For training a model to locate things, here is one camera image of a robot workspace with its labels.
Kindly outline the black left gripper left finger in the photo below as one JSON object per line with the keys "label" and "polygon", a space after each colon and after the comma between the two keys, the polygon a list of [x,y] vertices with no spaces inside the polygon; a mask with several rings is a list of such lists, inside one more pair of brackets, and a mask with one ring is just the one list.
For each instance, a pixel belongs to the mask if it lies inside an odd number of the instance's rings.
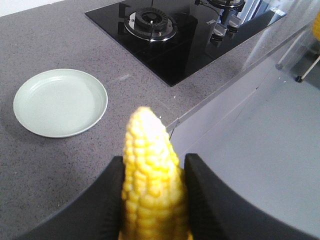
{"label": "black left gripper left finger", "polygon": [[77,199],[20,240],[116,240],[121,225],[124,164],[115,156]]}

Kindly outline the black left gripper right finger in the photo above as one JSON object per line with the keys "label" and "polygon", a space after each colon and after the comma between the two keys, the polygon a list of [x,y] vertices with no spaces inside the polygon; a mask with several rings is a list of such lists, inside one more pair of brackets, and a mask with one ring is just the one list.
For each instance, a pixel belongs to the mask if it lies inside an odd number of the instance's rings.
{"label": "black left gripper right finger", "polygon": [[195,240],[313,240],[255,207],[196,154],[184,160],[189,223]]}

